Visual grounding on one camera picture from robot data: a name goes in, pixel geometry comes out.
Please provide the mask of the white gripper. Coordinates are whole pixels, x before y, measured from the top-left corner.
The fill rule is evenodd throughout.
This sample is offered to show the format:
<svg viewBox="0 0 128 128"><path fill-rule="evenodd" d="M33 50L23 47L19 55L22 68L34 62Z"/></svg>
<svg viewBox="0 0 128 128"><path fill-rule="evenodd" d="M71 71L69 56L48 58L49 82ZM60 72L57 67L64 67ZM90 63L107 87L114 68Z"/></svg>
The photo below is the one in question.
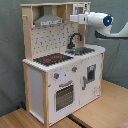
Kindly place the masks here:
<svg viewBox="0 0 128 128"><path fill-rule="evenodd" d="M70 20L72 22L76 22L78 24L86 24L87 23L87 14L71 15Z"/></svg>

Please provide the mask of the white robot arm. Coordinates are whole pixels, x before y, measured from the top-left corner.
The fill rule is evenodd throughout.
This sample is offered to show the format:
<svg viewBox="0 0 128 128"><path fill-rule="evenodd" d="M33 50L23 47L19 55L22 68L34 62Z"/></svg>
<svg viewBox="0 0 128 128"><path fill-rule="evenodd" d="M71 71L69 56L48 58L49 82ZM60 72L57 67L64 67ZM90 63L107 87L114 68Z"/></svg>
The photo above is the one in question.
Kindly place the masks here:
<svg viewBox="0 0 128 128"><path fill-rule="evenodd" d="M85 12L71 15L70 20L78 24L95 26L95 37L98 39L128 39L128 22L120 32L111 33L114 18L106 13Z"/></svg>

